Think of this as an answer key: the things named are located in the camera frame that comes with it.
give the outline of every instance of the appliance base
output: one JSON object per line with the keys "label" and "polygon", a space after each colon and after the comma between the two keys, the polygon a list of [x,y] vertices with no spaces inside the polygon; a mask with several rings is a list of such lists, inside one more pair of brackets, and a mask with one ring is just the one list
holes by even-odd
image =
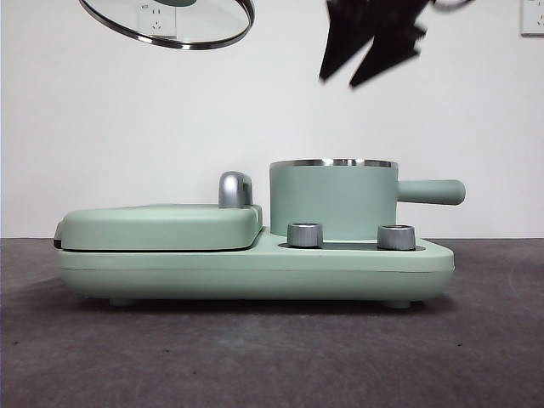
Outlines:
{"label": "appliance base", "polygon": [[285,241],[266,228],[239,251],[58,253],[68,287],[122,307],[138,299],[321,299],[403,309],[440,295],[455,269],[451,250],[425,240],[415,251],[379,250],[375,240],[358,241],[364,250]]}

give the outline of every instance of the appliance foot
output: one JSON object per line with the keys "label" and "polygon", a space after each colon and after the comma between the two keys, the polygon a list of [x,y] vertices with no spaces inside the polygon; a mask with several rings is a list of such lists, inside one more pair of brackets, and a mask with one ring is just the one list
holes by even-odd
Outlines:
{"label": "appliance foot", "polygon": [[128,306],[133,306],[138,302],[138,300],[135,299],[110,299],[110,306],[113,306],[115,308],[126,308]]}
{"label": "appliance foot", "polygon": [[411,302],[409,300],[386,300],[382,305],[391,309],[408,309]]}

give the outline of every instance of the mint green pot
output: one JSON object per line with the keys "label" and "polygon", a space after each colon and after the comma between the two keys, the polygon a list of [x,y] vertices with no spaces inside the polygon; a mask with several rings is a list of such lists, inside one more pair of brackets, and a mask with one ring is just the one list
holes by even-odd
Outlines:
{"label": "mint green pot", "polygon": [[376,239],[379,225],[396,224],[397,201],[457,205],[458,180],[398,181],[392,161],[314,159],[270,165],[271,232],[289,223],[320,223],[326,240]]}

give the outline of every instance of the stainless steel lid rim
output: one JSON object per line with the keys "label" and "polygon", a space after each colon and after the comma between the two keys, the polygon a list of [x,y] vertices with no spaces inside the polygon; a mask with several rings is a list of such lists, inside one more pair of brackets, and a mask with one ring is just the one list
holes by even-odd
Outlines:
{"label": "stainless steel lid rim", "polygon": [[359,167],[387,167],[398,168],[399,165],[395,161],[386,160],[369,160],[369,159],[354,159],[354,158],[337,158],[337,159],[299,159],[276,161],[270,164],[270,169],[278,167],[334,167],[334,166],[359,166]]}
{"label": "stainless steel lid rim", "polygon": [[104,26],[111,28],[113,31],[130,37],[134,40],[141,41],[142,43],[148,43],[153,45],[159,45],[166,48],[177,48],[177,49],[194,49],[194,50],[204,50],[204,49],[215,49],[227,47],[231,44],[237,43],[246,34],[251,30],[253,23],[255,22],[255,8],[253,7],[252,0],[235,0],[246,12],[247,18],[249,19],[249,24],[245,30],[235,34],[232,37],[227,37],[217,41],[206,41],[206,42],[183,42],[179,40],[173,40],[168,38],[154,37],[147,34],[137,32],[133,29],[125,27],[116,23],[114,20],[109,19],[108,17],[102,15],[99,11],[95,10],[86,0],[79,0],[79,3],[83,8],[98,22],[102,23]]}

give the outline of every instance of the electrical outlet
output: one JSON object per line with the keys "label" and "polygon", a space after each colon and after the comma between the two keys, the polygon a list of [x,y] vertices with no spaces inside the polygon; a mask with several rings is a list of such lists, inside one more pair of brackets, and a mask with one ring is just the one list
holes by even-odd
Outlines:
{"label": "electrical outlet", "polygon": [[521,0],[521,35],[544,37],[544,0]]}
{"label": "electrical outlet", "polygon": [[138,30],[153,37],[176,38],[176,8],[152,1],[140,4]]}

